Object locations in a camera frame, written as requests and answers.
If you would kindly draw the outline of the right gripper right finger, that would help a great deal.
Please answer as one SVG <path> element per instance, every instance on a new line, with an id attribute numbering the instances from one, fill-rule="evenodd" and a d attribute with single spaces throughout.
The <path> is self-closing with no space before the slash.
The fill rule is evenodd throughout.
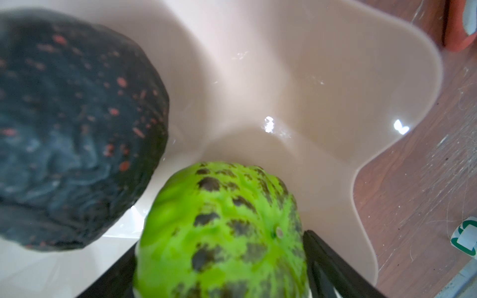
<path id="1" fill-rule="evenodd" d="M 313 298 L 385 298 L 314 231 L 303 235 Z"/>

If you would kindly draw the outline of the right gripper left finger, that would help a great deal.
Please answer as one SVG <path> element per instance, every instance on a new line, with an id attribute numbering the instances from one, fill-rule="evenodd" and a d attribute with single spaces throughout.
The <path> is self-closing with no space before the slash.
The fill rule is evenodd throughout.
<path id="1" fill-rule="evenodd" d="M 86 288 L 78 298 L 133 298 L 133 279 L 137 265 L 131 246 L 105 273 Z"/>

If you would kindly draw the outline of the green custard apple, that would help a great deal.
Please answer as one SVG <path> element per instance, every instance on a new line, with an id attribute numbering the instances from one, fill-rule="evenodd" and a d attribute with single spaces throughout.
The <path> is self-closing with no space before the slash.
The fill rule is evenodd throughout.
<path id="1" fill-rule="evenodd" d="M 255 165 L 196 163 L 158 192 L 135 248 L 137 298 L 306 298 L 294 194 Z"/>

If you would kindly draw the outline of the black avocado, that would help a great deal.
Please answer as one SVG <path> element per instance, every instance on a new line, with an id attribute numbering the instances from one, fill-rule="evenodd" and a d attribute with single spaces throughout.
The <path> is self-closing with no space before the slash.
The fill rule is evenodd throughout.
<path id="1" fill-rule="evenodd" d="M 170 99 L 147 54 L 102 24 L 1 11 L 1 239 L 40 252 L 103 236 L 145 192 Z"/>

